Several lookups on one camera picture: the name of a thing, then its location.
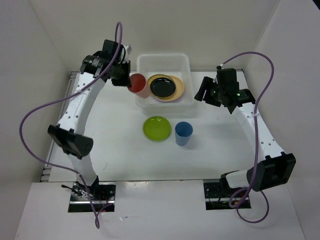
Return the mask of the red plastic cup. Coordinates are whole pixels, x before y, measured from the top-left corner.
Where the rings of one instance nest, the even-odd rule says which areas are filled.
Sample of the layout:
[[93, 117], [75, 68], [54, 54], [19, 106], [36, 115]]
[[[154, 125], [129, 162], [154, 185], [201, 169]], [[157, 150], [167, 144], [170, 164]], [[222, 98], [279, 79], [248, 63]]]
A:
[[139, 98], [146, 99], [150, 96], [150, 90], [146, 78], [140, 73], [134, 73], [129, 77], [131, 86], [128, 90]]

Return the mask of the orange plastic plate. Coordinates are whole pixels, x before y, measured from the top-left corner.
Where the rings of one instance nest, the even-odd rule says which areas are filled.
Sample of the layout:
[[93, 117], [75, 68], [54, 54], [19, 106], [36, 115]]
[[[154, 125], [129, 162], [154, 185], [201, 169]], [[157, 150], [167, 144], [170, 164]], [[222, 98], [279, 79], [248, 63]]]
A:
[[176, 76], [169, 75], [169, 77], [173, 80], [175, 83], [175, 92], [166, 98], [171, 98], [172, 102], [177, 101], [184, 93], [185, 86], [184, 83]]

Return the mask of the blue plastic cup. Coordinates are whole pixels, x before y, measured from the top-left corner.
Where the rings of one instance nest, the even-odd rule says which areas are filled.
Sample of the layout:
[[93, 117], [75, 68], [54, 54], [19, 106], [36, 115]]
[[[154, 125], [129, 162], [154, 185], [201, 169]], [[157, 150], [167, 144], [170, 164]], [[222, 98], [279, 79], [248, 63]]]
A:
[[185, 146], [193, 134], [193, 127], [190, 123], [181, 121], [176, 124], [174, 131], [176, 144], [179, 146]]

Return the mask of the green plastic plate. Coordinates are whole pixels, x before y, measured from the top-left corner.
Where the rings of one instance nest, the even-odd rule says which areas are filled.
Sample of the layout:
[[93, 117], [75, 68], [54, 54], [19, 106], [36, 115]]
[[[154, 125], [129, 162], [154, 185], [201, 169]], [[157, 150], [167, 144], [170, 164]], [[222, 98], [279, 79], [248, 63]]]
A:
[[152, 116], [144, 122], [142, 130], [147, 139], [162, 142], [171, 135], [172, 126], [165, 117]]

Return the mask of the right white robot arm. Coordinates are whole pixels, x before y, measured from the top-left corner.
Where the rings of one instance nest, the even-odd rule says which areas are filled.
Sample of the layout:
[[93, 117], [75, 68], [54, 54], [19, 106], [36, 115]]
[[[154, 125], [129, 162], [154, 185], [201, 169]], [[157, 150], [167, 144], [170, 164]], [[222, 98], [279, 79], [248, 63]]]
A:
[[296, 164], [295, 156], [286, 153], [276, 142], [258, 111], [258, 101], [249, 89], [240, 88], [237, 71], [221, 66], [216, 70], [215, 78], [203, 78], [194, 98], [212, 106], [227, 108], [254, 150], [252, 168], [221, 175], [220, 193], [229, 197], [242, 188], [259, 192], [286, 184]]

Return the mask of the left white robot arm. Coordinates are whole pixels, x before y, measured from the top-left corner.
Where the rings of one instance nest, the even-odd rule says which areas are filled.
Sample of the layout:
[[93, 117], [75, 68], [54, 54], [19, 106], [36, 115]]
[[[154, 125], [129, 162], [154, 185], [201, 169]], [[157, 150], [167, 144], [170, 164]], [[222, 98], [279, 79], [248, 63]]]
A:
[[80, 67], [75, 96], [56, 125], [48, 127], [48, 134], [68, 156], [77, 172], [76, 184], [88, 200], [104, 195], [90, 158], [94, 141], [84, 135], [86, 123], [95, 100], [111, 80], [114, 86], [129, 87], [131, 62], [130, 45], [105, 40], [101, 51], [86, 56]]

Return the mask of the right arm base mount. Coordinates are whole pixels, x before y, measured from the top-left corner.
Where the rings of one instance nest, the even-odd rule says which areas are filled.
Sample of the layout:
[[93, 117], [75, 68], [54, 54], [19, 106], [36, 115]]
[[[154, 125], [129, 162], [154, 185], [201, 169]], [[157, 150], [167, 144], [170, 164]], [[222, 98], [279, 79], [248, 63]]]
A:
[[[232, 194], [239, 190], [240, 188], [223, 189], [222, 184], [218, 179], [204, 180], [203, 181], [203, 191], [205, 198], [205, 207], [207, 211], [211, 210], [232, 210], [229, 206], [229, 199]], [[239, 203], [239, 201], [244, 197], [246, 190], [238, 193], [234, 198], [232, 198], [232, 205]], [[251, 203], [249, 197], [247, 197], [239, 207], [240, 209], [250, 209]]]

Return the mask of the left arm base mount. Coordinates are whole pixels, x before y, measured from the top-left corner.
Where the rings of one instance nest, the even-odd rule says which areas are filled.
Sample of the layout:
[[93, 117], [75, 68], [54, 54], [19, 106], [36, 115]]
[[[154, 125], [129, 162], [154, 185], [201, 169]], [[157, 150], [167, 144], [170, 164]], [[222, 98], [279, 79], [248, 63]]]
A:
[[[79, 188], [74, 182], [72, 187], [67, 187], [71, 190], [68, 212], [69, 213], [89, 213], [92, 212], [90, 201], [87, 193]], [[115, 182], [100, 182], [99, 187], [102, 195], [93, 196], [91, 194], [92, 204], [96, 212], [114, 212], [115, 211], [115, 196], [116, 183]]]

